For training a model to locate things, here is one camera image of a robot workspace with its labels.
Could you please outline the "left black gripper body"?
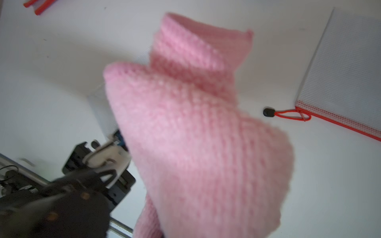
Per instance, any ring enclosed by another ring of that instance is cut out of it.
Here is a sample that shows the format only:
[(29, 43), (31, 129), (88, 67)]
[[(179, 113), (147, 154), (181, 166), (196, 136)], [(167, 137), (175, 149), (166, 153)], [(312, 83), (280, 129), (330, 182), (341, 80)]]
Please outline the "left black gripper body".
[(131, 191), (131, 175), (89, 169), (39, 184), (11, 167), (1, 177), (3, 238), (129, 238), (111, 212)]

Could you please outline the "pink microfiber cloth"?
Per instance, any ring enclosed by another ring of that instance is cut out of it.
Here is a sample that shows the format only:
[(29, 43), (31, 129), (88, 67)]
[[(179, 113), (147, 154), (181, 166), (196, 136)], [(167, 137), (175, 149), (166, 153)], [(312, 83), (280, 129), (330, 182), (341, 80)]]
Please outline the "pink microfiber cloth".
[(147, 191), (135, 238), (266, 238), (280, 225), (293, 149), (284, 132), (239, 109), (235, 89), (253, 35), (167, 13), (149, 65), (105, 68)]

